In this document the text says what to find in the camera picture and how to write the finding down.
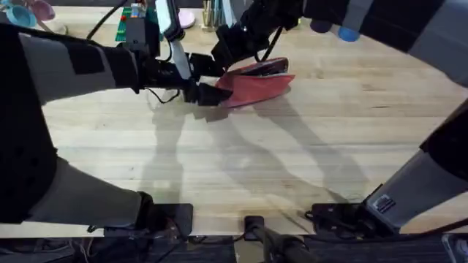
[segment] cup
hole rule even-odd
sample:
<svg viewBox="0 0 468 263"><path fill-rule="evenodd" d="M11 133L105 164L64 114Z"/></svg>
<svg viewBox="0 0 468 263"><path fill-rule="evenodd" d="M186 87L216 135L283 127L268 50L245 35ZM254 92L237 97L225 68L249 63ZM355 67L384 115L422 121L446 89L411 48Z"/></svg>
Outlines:
<svg viewBox="0 0 468 263"><path fill-rule="evenodd" d="M52 6L44 0L36 0L29 3L29 9L36 15L36 18L41 21L52 20L56 16Z"/></svg>
<svg viewBox="0 0 468 263"><path fill-rule="evenodd" d="M7 18L13 25L23 27L34 27L36 25L36 15L31 10L19 5L13 5L6 0L1 1L1 3L7 6Z"/></svg>

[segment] gray padding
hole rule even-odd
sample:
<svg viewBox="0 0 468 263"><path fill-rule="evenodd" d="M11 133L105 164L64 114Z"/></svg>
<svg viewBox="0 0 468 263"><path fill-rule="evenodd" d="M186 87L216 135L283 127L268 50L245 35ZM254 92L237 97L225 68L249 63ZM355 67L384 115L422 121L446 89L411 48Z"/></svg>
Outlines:
<svg viewBox="0 0 468 263"><path fill-rule="evenodd" d="M367 210L392 228L400 228L412 218L463 194L468 182L441 168L428 153L418 151L395 175L367 200ZM382 199L395 205L379 211Z"/></svg>
<svg viewBox="0 0 468 263"><path fill-rule="evenodd" d="M359 31L374 0L350 0L343 26Z"/></svg>
<svg viewBox="0 0 468 263"><path fill-rule="evenodd" d="M468 1L447 0L409 54L468 87Z"/></svg>
<svg viewBox="0 0 468 263"><path fill-rule="evenodd" d="M57 172L28 221L130 226L140 210L139 193L113 186L57 159Z"/></svg>
<svg viewBox="0 0 468 263"><path fill-rule="evenodd" d="M116 87L105 54L98 47L105 70L76 75L65 45L25 34L20 34L20 40L42 104Z"/></svg>

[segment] pen holder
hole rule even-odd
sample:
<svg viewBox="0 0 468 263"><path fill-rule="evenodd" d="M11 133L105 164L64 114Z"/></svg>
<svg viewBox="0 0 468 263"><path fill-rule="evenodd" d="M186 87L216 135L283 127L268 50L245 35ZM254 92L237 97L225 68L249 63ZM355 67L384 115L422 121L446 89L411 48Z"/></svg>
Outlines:
<svg viewBox="0 0 468 263"><path fill-rule="evenodd" d="M224 23L223 11L219 5L220 1L205 0L203 1L203 22L202 29L204 31L215 31L218 26Z"/></svg>

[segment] blue cap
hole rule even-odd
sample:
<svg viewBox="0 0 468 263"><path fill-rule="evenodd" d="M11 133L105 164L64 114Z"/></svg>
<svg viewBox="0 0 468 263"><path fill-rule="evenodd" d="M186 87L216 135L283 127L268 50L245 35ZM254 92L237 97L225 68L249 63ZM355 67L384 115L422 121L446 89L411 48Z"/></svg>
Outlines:
<svg viewBox="0 0 468 263"><path fill-rule="evenodd" d="M359 32L356 32L352 29L341 27L338 30L338 36L347 42L354 42L359 39Z"/></svg>

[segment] wire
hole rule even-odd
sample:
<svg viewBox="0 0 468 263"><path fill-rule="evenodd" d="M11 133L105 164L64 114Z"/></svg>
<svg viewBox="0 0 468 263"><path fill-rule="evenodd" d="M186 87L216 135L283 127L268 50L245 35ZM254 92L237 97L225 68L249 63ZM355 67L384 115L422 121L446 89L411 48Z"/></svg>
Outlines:
<svg viewBox="0 0 468 263"><path fill-rule="evenodd" d="M256 61L256 62L262 62L262 61L258 58L258 53L255 53L255 54L254 54L254 58L255 58L255 61Z"/></svg>
<svg viewBox="0 0 468 263"><path fill-rule="evenodd" d="M169 39L167 39L167 43L169 44L169 56L164 60L164 62L169 62L173 57L173 47L170 46Z"/></svg>
<svg viewBox="0 0 468 263"><path fill-rule="evenodd" d="M47 250L40 250L40 251L21 251L18 249L11 249L11 248L0 248L0 254L43 254L43 253L55 253L64 251L69 248L68 243L58 248L47 249Z"/></svg>
<svg viewBox="0 0 468 263"><path fill-rule="evenodd" d="M445 232L449 232L449 231L458 229L466 225L468 225L468 218L462 219L457 222L453 222L452 224L441 226L436 229L432 229L426 232L415 234L415 235L384 237L384 238L376 238L376 239L368 239L368 240L334 240L334 239L317 237L314 235L305 235L303 237L309 240L313 240L313 241L333 243L333 244L394 243L394 242L407 242L407 241L418 240L418 239L429 237L432 235L438 235L438 234L442 234Z"/></svg>
<svg viewBox="0 0 468 263"><path fill-rule="evenodd" d="M281 36L281 32L283 32L282 26L278 27L278 29L276 30L275 36L271 40L270 46L268 46L268 49L266 50L265 54L262 57L262 61L266 61L268 59L269 55L271 54L271 51L276 45L276 42L278 42L279 36Z"/></svg>
<svg viewBox="0 0 468 263"><path fill-rule="evenodd" d="M175 98L177 98L177 97L181 94L181 91L180 91L180 90L177 90L177 93L176 93L174 96L171 96L167 101L163 101L163 100L158 96L158 94L156 94L156 92L154 92L154 91L151 90L150 88L145 88L145 89L148 90L149 92L151 92L153 95L155 95L155 97L159 100L159 103L161 103L161 104L165 104L165 103L171 102L171 101L173 101Z"/></svg>
<svg viewBox="0 0 468 263"><path fill-rule="evenodd" d="M120 3L118 3L116 6L114 6L105 16L101 18L99 22L94 26L94 28L89 32L88 36L86 37L87 40L91 40L91 38L94 36L94 34L99 30L99 28L102 26L102 24L114 13L117 11L117 9L123 7L123 5L127 2L127 0L122 0Z"/></svg>

